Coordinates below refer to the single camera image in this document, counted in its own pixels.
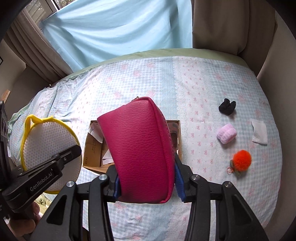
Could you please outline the person's left hand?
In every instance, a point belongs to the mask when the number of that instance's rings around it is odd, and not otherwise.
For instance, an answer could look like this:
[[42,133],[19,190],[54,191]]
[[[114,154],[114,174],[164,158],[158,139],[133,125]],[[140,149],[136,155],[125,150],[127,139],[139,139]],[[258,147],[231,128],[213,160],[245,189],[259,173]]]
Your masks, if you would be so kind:
[[30,205],[29,211],[31,212],[33,219],[10,219],[8,223],[9,229],[17,238],[32,233],[41,219],[41,216],[39,215],[40,207],[36,202],[33,202]]

